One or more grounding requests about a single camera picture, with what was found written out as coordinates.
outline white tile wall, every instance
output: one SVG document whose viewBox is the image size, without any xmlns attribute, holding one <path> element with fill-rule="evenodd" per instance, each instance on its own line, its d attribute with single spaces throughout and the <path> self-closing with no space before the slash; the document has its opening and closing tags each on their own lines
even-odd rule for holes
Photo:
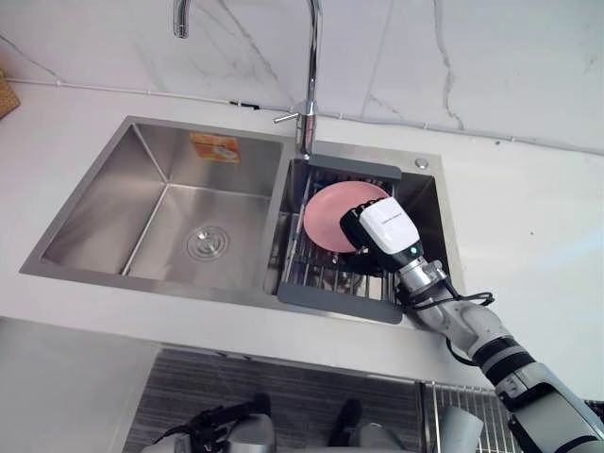
<svg viewBox="0 0 604 453">
<path fill-rule="evenodd" d="M 323 6 L 323 111 L 604 149 L 600 0 Z M 306 0 L 193 0 L 183 41 L 171 0 L 4 0 L 0 67 L 285 107 L 304 93 L 308 16 Z"/>
</svg>

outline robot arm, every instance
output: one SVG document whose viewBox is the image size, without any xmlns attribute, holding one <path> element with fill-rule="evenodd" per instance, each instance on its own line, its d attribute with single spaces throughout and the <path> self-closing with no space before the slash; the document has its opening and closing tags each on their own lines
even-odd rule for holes
<svg viewBox="0 0 604 453">
<path fill-rule="evenodd" d="M 377 265 L 397 272 L 404 303 L 480 367 L 512 417 L 526 453 L 604 451 L 604 425 L 488 308 L 463 300 L 440 262 L 426 262 L 417 228 L 392 197 L 350 210 L 340 226 Z"/>
</svg>

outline drain strainer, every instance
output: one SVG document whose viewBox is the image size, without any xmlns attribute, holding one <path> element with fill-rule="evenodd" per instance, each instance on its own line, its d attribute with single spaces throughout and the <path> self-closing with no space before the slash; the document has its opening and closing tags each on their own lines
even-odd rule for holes
<svg viewBox="0 0 604 453">
<path fill-rule="evenodd" d="M 228 249 L 227 232 L 218 226 L 197 228 L 187 240 L 187 252 L 194 260 L 212 261 L 222 257 Z"/>
</svg>

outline orange label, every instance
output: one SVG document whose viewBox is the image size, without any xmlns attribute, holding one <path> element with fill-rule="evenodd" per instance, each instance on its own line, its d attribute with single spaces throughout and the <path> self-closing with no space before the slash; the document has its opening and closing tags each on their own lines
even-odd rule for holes
<svg viewBox="0 0 604 453">
<path fill-rule="evenodd" d="M 217 160 L 219 162 L 240 163 L 242 161 L 234 137 L 189 132 L 189 139 L 201 159 Z"/>
</svg>

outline faucet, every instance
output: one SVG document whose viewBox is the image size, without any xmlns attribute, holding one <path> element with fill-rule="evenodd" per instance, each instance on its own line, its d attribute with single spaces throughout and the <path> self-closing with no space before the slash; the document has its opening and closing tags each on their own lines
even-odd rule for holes
<svg viewBox="0 0 604 453">
<path fill-rule="evenodd" d="M 314 132 L 318 114 L 316 100 L 317 68 L 319 45 L 321 43 L 321 20 L 323 11 L 321 0 L 308 0 L 310 12 L 310 50 L 309 76 L 307 81 L 306 99 L 294 107 L 294 111 L 275 118 L 275 123 L 296 120 L 295 143 L 297 151 L 305 159 L 312 154 L 314 147 Z M 189 37 L 189 6 L 191 0 L 174 0 L 174 34 L 178 38 Z"/>
</svg>

